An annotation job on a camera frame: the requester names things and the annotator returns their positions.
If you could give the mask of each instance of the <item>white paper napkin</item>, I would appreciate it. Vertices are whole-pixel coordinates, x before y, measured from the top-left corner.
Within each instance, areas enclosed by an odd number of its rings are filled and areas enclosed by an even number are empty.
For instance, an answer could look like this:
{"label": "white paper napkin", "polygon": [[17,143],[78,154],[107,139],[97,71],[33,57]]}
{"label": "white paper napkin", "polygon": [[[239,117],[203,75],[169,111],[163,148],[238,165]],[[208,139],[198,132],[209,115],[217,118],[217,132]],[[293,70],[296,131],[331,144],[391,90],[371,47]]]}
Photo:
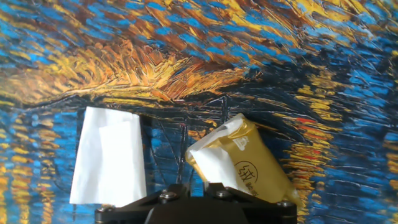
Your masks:
{"label": "white paper napkin", "polygon": [[187,156],[193,156],[198,164],[201,172],[209,183],[223,183],[224,187],[232,187],[234,189],[251,194],[245,186],[242,179],[235,170],[228,152],[222,147],[208,148],[209,143],[218,138],[227,136],[238,130],[243,124],[243,115],[238,114],[225,124],[221,125],[210,134],[190,146]]}
{"label": "white paper napkin", "polygon": [[138,115],[87,107],[70,203],[123,207],[145,197],[142,150]]}

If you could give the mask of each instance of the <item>oil painting print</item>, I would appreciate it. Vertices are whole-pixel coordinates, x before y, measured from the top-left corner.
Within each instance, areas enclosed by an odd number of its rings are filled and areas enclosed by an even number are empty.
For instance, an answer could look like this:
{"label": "oil painting print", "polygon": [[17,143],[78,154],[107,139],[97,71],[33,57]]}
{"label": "oil painting print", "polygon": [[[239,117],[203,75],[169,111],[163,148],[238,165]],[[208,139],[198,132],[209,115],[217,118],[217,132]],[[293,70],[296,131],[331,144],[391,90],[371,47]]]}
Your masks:
{"label": "oil painting print", "polygon": [[243,113],[299,223],[398,222],[396,0],[5,0],[0,28],[0,224],[93,223],[87,106],[140,115],[149,194],[199,194],[187,147]]}

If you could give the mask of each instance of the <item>metal bolt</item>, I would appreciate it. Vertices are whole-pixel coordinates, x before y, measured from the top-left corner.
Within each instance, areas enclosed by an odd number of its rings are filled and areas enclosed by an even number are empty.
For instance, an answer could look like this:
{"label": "metal bolt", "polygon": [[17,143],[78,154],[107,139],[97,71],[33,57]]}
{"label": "metal bolt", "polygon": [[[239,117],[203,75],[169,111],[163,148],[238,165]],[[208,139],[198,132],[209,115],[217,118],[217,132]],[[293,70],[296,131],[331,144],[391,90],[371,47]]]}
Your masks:
{"label": "metal bolt", "polygon": [[226,198],[226,197],[231,196],[231,194],[228,191],[226,191],[226,190],[219,190],[219,191],[216,192],[216,196],[218,198]]}
{"label": "metal bolt", "polygon": [[281,207],[289,207],[289,206],[294,205],[293,202],[290,202],[290,201],[281,201],[281,202],[278,202],[277,204],[278,204],[278,206],[281,206]]}
{"label": "metal bolt", "polygon": [[159,198],[160,198],[160,199],[172,199],[172,198],[175,198],[176,196],[177,196],[177,194],[174,193],[174,192],[163,192],[163,193],[159,196]]}
{"label": "metal bolt", "polygon": [[99,212],[110,212],[114,210],[114,205],[103,205],[101,208],[98,209]]}

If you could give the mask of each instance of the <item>yellow brushstroke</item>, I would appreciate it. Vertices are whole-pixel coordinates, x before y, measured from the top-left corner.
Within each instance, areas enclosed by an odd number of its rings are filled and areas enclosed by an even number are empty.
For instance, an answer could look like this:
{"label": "yellow brushstroke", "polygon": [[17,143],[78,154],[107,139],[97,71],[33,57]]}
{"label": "yellow brushstroke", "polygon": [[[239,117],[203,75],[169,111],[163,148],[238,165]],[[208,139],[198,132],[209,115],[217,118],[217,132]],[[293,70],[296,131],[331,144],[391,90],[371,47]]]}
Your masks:
{"label": "yellow brushstroke", "polygon": [[15,103],[0,100],[0,105],[15,106]]}
{"label": "yellow brushstroke", "polygon": [[42,224],[51,224],[54,213],[52,203],[54,202],[53,198],[55,195],[51,190],[48,189],[40,190],[40,195],[42,196],[43,202]]}
{"label": "yellow brushstroke", "polygon": [[298,89],[298,92],[306,95],[313,95],[313,91],[311,91],[308,85],[304,85],[303,88]]}
{"label": "yellow brushstroke", "polygon": [[285,110],[290,110],[287,104],[278,102],[276,100],[265,99],[265,98],[260,98],[260,97],[256,98],[256,100],[260,101],[260,102],[268,103],[270,105],[280,106],[280,107],[284,108]]}
{"label": "yellow brushstroke", "polygon": [[17,9],[17,10],[20,10],[20,11],[23,11],[23,12],[35,13],[35,11],[32,11],[31,9],[28,9],[28,8],[25,8],[25,7],[21,7],[21,6],[17,6],[17,5],[14,5],[14,4],[10,4],[9,7],[11,9]]}
{"label": "yellow brushstroke", "polygon": [[[0,163],[0,170],[6,170],[4,163]],[[0,172],[0,223],[7,223],[7,203],[4,193],[8,191],[8,177]]]}
{"label": "yellow brushstroke", "polygon": [[61,137],[57,133],[55,133],[54,131],[48,130],[48,129],[40,129],[39,130],[39,136],[40,136],[40,138],[42,140],[45,140],[45,141],[54,141],[55,138],[60,138]]}
{"label": "yellow brushstroke", "polygon": [[22,120],[21,120],[20,118],[17,118],[17,119],[15,120],[15,123],[16,123],[16,124],[22,124],[23,122],[22,122]]}
{"label": "yellow brushstroke", "polygon": [[118,99],[118,98],[104,98],[103,99],[104,103],[116,103],[116,104],[122,104],[122,105],[137,105],[137,106],[147,106],[150,108],[156,107],[153,103],[149,102],[144,102],[141,100],[132,100],[132,99]]}
{"label": "yellow brushstroke", "polygon": [[46,179],[47,179],[47,177],[48,178],[51,178],[51,176],[44,176],[44,175],[55,175],[55,168],[54,167],[43,167],[42,168],[42,179],[45,177]]}
{"label": "yellow brushstroke", "polygon": [[0,165],[1,165],[0,166],[0,174],[5,174],[7,172],[7,169],[6,169],[6,167],[4,167],[4,163],[1,163]]}
{"label": "yellow brushstroke", "polygon": [[388,166],[390,172],[398,174],[398,162],[394,162],[392,160],[389,160],[387,162],[387,166]]}
{"label": "yellow brushstroke", "polygon": [[392,219],[389,220],[391,223],[398,223],[398,213],[392,215]]}
{"label": "yellow brushstroke", "polygon": [[32,176],[32,169],[30,167],[16,165],[12,170],[12,174],[20,174],[24,176]]}
{"label": "yellow brushstroke", "polygon": [[15,55],[15,56],[20,56],[20,57],[22,57],[22,58],[24,58],[24,59],[30,60],[30,56],[27,55],[27,54],[24,53],[24,52],[10,50],[10,54],[13,54],[13,55]]}
{"label": "yellow brushstroke", "polygon": [[394,142],[384,141],[383,147],[398,151],[398,144]]}
{"label": "yellow brushstroke", "polygon": [[28,224],[30,213],[30,206],[28,205],[30,202],[30,177],[22,177],[19,174],[13,174],[12,177],[14,180],[11,182],[11,194],[19,207],[19,223]]}
{"label": "yellow brushstroke", "polygon": [[390,186],[391,186],[394,190],[398,190],[398,180],[390,180]]}
{"label": "yellow brushstroke", "polygon": [[22,157],[22,156],[13,156],[11,158],[11,161],[12,162],[21,162],[21,163],[31,163],[31,162],[33,162],[32,159],[25,158],[25,157]]}
{"label": "yellow brushstroke", "polygon": [[188,131],[188,135],[193,138],[196,141],[199,141],[201,138],[205,137],[206,135],[206,130],[202,130],[202,131],[193,131],[193,130],[189,130]]}
{"label": "yellow brushstroke", "polygon": [[77,37],[75,37],[75,35],[73,35],[69,30],[61,28],[60,31],[63,34],[65,34],[68,38],[71,38],[73,41],[78,42]]}
{"label": "yellow brushstroke", "polygon": [[22,133],[15,133],[15,137],[23,139],[23,140],[29,140],[29,137],[26,134],[22,134]]}
{"label": "yellow brushstroke", "polygon": [[28,154],[29,151],[26,149],[23,149],[19,146],[14,147],[12,150],[14,150],[14,152],[19,153],[19,154]]}
{"label": "yellow brushstroke", "polygon": [[49,159],[44,159],[42,162],[43,162],[44,164],[46,164],[47,166],[51,166],[51,165],[52,165],[52,161],[49,160]]}
{"label": "yellow brushstroke", "polygon": [[398,154],[394,154],[394,153],[387,153],[387,158],[393,161],[398,161]]}
{"label": "yellow brushstroke", "polygon": [[52,128],[54,126],[52,119],[44,119],[40,121],[41,125],[47,126],[49,128]]}
{"label": "yellow brushstroke", "polygon": [[205,122],[208,123],[208,124],[213,125],[213,127],[217,127],[216,121],[213,121],[213,120],[211,120],[211,119],[207,119]]}
{"label": "yellow brushstroke", "polygon": [[12,128],[14,128],[16,131],[23,131],[25,133],[27,132],[27,128],[22,125],[12,125]]}
{"label": "yellow brushstroke", "polygon": [[40,158],[41,157],[53,157],[55,155],[52,151],[40,151]]}
{"label": "yellow brushstroke", "polygon": [[42,180],[51,180],[51,177],[40,177]]}
{"label": "yellow brushstroke", "polygon": [[6,13],[0,11],[0,20],[4,21],[4,22],[9,22],[10,19],[9,17],[6,15]]}
{"label": "yellow brushstroke", "polygon": [[10,145],[9,145],[8,143],[0,143],[0,147],[1,147],[2,149],[7,149],[7,148],[10,147]]}
{"label": "yellow brushstroke", "polygon": [[39,187],[51,187],[51,184],[38,183],[37,186],[39,186]]}
{"label": "yellow brushstroke", "polygon": [[56,40],[56,39],[47,37],[47,38],[45,38],[45,40],[46,40],[48,43],[53,44],[54,46],[57,46],[57,47],[61,48],[61,50],[65,50],[65,49],[66,49],[66,47],[65,47],[61,42],[59,42],[59,41]]}
{"label": "yellow brushstroke", "polygon": [[40,146],[42,149],[53,149],[53,150],[58,149],[60,147],[58,144],[55,144],[50,141],[42,141]]}

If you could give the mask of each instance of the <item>printed logo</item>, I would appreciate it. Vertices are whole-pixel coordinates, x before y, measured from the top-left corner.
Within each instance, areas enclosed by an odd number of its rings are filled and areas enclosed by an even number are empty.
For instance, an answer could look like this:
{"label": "printed logo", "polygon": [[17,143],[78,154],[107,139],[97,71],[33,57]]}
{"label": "printed logo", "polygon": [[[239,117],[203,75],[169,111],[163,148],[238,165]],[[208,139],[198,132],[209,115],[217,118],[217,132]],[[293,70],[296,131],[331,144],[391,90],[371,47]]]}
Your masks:
{"label": "printed logo", "polygon": [[249,189],[250,193],[253,196],[258,196],[258,193],[253,187],[253,183],[256,183],[259,177],[256,166],[249,161],[241,161],[235,164],[235,169],[238,171],[238,175],[243,180],[243,183]]}

